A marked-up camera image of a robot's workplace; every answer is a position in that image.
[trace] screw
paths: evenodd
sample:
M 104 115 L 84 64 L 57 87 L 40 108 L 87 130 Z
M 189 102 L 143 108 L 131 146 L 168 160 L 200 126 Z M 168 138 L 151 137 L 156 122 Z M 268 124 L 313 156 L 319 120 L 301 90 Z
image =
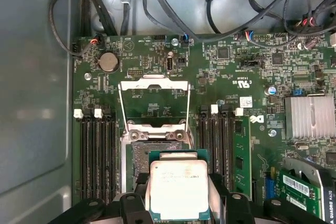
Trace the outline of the screw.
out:
M 132 132 L 132 133 L 131 133 L 131 138 L 132 138 L 133 140 L 136 140 L 136 139 L 139 138 L 139 134 L 138 134 L 137 132 Z
M 85 73 L 84 74 L 84 79 L 85 80 L 89 81 L 89 80 L 91 80 L 91 78 L 92 78 L 92 75 L 90 73 Z
M 234 199 L 241 199 L 242 198 L 241 195 L 239 195 L 239 194 L 233 194 L 232 197 Z
M 179 44 L 179 40 L 176 39 L 176 38 L 173 38 L 172 41 L 171 41 L 171 44 L 172 44 L 174 47 L 177 47 L 178 44 Z
M 271 203 L 275 206 L 281 206 L 281 202 L 276 199 L 271 200 Z
M 177 139 L 182 139 L 182 138 L 183 138 L 183 135 L 182 135 L 181 133 L 178 133 L 178 134 L 176 135 L 176 137 L 177 137 Z
M 90 203 L 89 203 L 89 206 L 90 206 L 90 207 L 93 207 L 93 206 L 96 206 L 96 205 L 98 205 L 98 202 L 96 202 L 96 201 L 93 201 L 93 202 L 90 202 Z
M 270 130 L 268 131 L 268 135 L 269 135 L 270 137 L 274 137 L 274 136 L 277 135 L 277 131 L 274 130 L 274 129 L 270 129 Z

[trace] heatsink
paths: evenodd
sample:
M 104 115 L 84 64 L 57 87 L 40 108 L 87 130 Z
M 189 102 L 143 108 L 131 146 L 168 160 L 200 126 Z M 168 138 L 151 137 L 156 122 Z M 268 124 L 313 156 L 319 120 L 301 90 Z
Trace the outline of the heatsink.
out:
M 285 98 L 287 137 L 335 137 L 334 97 Z

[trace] ram slot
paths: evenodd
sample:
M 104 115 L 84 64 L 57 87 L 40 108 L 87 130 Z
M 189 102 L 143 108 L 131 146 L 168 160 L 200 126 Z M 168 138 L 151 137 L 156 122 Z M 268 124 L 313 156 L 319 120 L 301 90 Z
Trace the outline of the ram slot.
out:
M 102 139 L 102 122 L 95 121 L 93 127 L 93 166 L 92 176 L 94 179 L 93 193 L 95 198 L 101 198 L 101 139 Z
M 218 163 L 218 118 L 216 115 L 212 115 L 209 118 L 209 166 L 210 172 L 218 173 L 219 163 Z
M 200 141 L 200 148 L 208 150 L 208 172 L 213 172 L 213 153 L 212 153 L 212 145 L 209 141 L 209 136 L 211 136 L 211 125 L 208 118 L 208 106 L 201 105 L 200 113 L 198 116 L 198 137 Z
M 114 153 L 115 149 L 115 139 L 116 139 L 116 125 L 115 119 L 112 117 L 106 118 L 102 121 L 102 171 L 104 172 L 102 178 L 102 198 L 106 204 L 109 204 L 113 201 L 113 198 L 116 194 L 116 180 L 115 180 L 115 171 L 116 171 L 116 157 Z
M 223 176 L 228 190 L 233 189 L 233 127 L 234 118 L 230 112 L 220 112 L 219 117 L 219 140 L 222 143 L 221 162 L 223 164 Z
M 84 118 L 81 122 L 80 149 L 81 149 L 81 198 L 92 197 L 92 130 L 91 118 Z

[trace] capacitor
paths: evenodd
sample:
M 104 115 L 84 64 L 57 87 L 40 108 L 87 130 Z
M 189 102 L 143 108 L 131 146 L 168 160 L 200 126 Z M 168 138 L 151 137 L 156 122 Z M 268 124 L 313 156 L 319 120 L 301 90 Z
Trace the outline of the capacitor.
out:
M 265 95 L 275 95 L 277 93 L 277 89 L 274 86 L 268 86 L 265 89 Z
M 308 41 L 307 43 L 305 43 L 305 50 L 313 49 L 317 45 L 318 42 L 319 40 L 316 38 Z

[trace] integrated circuit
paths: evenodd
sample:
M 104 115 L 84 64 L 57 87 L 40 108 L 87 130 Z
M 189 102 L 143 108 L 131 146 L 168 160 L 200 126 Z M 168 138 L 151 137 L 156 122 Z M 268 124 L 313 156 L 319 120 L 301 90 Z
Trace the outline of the integrated circuit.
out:
M 238 169 L 243 169 L 243 159 L 241 157 L 236 157 L 236 167 Z
M 275 53 L 275 54 L 272 54 L 272 64 L 273 65 L 283 65 L 284 63 L 284 57 L 283 57 L 284 55 L 282 54 L 282 53 L 279 53 L 279 52 L 277 52 L 277 53 Z
M 242 121 L 235 121 L 235 133 L 242 134 L 243 132 L 243 122 Z
M 230 55 L 229 55 L 229 49 L 226 47 L 219 47 L 217 50 L 217 56 L 218 59 L 229 59 Z
M 325 162 L 327 165 L 336 165 L 336 152 L 326 152 Z

